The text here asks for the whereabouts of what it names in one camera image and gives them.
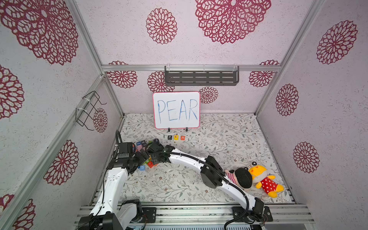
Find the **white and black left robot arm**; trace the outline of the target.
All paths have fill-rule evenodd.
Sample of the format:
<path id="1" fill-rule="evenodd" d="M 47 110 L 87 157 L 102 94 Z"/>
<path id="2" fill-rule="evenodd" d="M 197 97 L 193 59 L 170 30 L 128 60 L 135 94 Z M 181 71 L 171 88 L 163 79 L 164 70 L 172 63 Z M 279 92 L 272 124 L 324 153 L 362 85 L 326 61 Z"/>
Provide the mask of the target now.
<path id="1" fill-rule="evenodd" d="M 150 157 L 145 151 L 136 150 L 134 143 L 123 142 L 118 130 L 115 139 L 116 149 L 103 175 L 97 203 L 88 216 L 80 219 L 78 230 L 126 230 L 132 221 L 140 221 L 144 216 L 138 199 L 123 202 L 120 208 L 118 201 L 129 175 Z"/>

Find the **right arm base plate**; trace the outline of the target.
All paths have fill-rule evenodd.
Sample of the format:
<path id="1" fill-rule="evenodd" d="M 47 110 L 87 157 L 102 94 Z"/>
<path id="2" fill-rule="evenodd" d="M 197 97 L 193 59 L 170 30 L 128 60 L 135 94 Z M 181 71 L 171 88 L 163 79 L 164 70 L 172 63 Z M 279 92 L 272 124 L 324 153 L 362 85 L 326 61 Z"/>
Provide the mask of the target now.
<path id="1" fill-rule="evenodd" d="M 248 211 L 247 214 L 245 214 L 242 218 L 239 218 L 239 216 L 243 213 L 244 209 L 242 207 L 232 207 L 232 214 L 233 217 L 236 219 L 236 222 L 251 224 L 254 222 L 272 222 L 274 220 L 269 206 L 264 206 L 262 216 L 256 214 L 253 211 Z"/>

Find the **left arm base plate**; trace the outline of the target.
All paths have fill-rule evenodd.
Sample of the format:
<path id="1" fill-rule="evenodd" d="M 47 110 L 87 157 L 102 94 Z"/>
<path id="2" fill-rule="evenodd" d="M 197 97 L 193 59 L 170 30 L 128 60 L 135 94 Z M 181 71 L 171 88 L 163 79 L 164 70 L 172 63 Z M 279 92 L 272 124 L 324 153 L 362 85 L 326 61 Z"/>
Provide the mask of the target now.
<path id="1" fill-rule="evenodd" d="M 157 216 L 156 207 L 143 207 L 139 212 L 138 223 L 155 223 Z"/>

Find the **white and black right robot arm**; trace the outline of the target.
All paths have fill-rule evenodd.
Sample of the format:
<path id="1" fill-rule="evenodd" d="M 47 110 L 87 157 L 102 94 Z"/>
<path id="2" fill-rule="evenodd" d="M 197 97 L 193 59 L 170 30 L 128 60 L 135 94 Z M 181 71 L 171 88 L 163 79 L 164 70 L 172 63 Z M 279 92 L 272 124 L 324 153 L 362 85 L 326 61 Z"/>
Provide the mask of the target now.
<path id="1" fill-rule="evenodd" d="M 197 171 L 207 187 L 220 189 L 238 202 L 244 209 L 244 217 L 249 216 L 252 220 L 263 218 L 264 202 L 247 192 L 253 185 L 253 178 L 247 167 L 224 171 L 213 156 L 200 158 L 156 142 L 148 144 L 145 151 L 155 164 L 180 164 Z"/>

